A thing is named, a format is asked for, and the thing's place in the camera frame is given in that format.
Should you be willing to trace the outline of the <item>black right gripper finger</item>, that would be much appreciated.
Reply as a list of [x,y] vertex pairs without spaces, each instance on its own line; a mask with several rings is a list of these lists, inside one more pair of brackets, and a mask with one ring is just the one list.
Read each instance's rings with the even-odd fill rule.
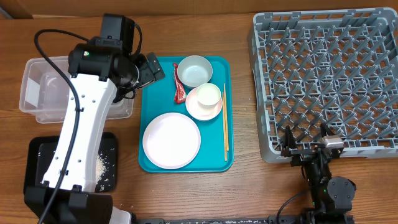
[[333,136],[334,132],[328,127],[326,123],[320,125],[320,132],[322,137]]
[[295,149],[295,148],[296,148],[296,140],[293,136],[292,130],[290,126],[286,126],[284,131],[283,150]]

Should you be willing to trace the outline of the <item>red snack wrapper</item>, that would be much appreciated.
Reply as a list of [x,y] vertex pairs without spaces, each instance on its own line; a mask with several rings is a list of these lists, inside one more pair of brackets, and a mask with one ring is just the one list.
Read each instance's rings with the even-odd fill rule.
[[173,66],[174,66],[174,82],[175,82],[175,87],[176,87],[176,92],[174,95],[174,102],[176,104],[182,104],[186,101],[187,94],[185,92],[182,82],[180,81],[180,79],[178,77],[178,73],[177,73],[178,64],[173,63]]

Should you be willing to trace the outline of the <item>large pink plate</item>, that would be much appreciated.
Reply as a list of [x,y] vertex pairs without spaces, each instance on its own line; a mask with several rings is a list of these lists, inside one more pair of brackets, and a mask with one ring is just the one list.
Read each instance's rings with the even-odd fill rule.
[[198,126],[181,113],[165,113],[146,127],[142,146],[148,160],[162,169],[179,169],[197,156],[201,146]]

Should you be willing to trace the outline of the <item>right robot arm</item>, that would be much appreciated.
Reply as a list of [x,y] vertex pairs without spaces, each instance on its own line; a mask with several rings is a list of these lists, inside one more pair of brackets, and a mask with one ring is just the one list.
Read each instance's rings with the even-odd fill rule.
[[[356,184],[345,177],[333,177],[328,163],[338,159],[344,142],[325,123],[320,126],[321,140],[314,149],[299,149],[296,139],[287,126],[281,155],[291,158],[292,167],[299,166],[308,182],[308,189],[288,199],[278,210],[277,223],[354,223],[347,216],[352,209]],[[297,216],[282,216],[283,209],[293,200],[306,193],[312,198],[312,208],[304,208]]]

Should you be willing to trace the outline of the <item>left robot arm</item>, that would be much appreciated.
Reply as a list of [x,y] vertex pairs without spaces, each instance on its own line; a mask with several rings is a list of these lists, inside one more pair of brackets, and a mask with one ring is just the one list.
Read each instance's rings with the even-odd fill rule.
[[134,214],[95,192],[97,155],[111,104],[165,73],[155,53],[131,55],[116,46],[78,44],[68,64],[70,96],[55,154],[24,202],[40,223],[134,223]]

